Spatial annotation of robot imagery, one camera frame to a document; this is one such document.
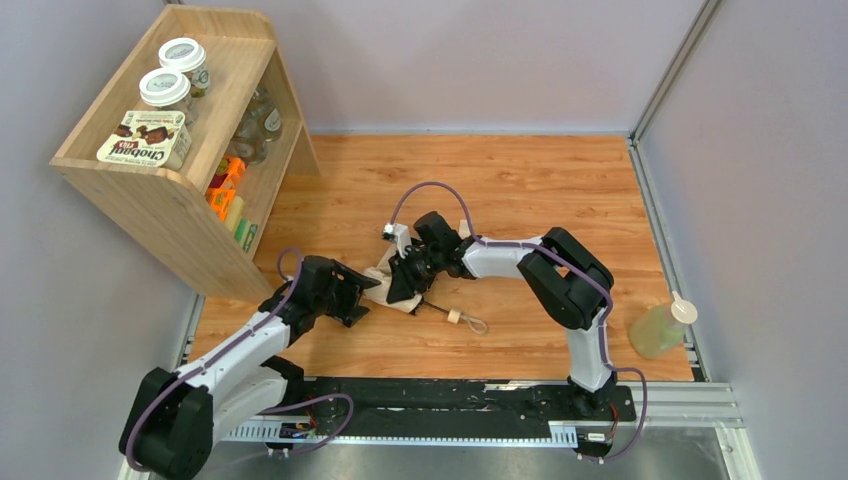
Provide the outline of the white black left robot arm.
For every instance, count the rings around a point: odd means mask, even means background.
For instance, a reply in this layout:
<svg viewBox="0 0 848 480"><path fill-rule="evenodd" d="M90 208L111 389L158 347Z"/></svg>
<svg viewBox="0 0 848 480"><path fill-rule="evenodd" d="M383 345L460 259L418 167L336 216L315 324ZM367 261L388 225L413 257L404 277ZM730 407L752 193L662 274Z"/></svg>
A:
<svg viewBox="0 0 848 480"><path fill-rule="evenodd" d="M224 435L282 406L302 371L280 352L322 316L353 326L369 311L365 292L381 284L339 261L298 255L293 276L234 334L193 362L155 367L141 379L118 441L128 466L194 478Z"/></svg>

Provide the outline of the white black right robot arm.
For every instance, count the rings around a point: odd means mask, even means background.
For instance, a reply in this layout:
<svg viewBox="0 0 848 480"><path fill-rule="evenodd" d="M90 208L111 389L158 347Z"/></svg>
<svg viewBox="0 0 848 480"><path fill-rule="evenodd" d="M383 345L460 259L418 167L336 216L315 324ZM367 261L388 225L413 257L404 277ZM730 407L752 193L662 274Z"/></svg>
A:
<svg viewBox="0 0 848 480"><path fill-rule="evenodd" d="M611 307L611 272L575 237L560 227L526 240L461 237L435 211L411 228L387 224L382 236L395 251L382 261L390 281L390 305L427 292L436 277L478 280L514 278L527 283L546 313L565 328L571 367L571 405L587 419L605 410L617 376L605 364L600 323Z"/></svg>

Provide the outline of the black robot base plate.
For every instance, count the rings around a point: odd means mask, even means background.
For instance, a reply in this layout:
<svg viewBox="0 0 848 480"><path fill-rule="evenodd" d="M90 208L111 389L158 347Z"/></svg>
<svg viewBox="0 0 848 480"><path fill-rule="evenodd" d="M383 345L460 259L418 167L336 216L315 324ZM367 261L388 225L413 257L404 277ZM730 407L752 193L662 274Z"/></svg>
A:
<svg viewBox="0 0 848 480"><path fill-rule="evenodd" d="M639 417L625 386L591 407L568 383L317 377L291 387L282 403L298 402L307 404L298 413L312 419L317 433L339 428L357 437L541 439L549 436L552 421L609 427Z"/></svg>

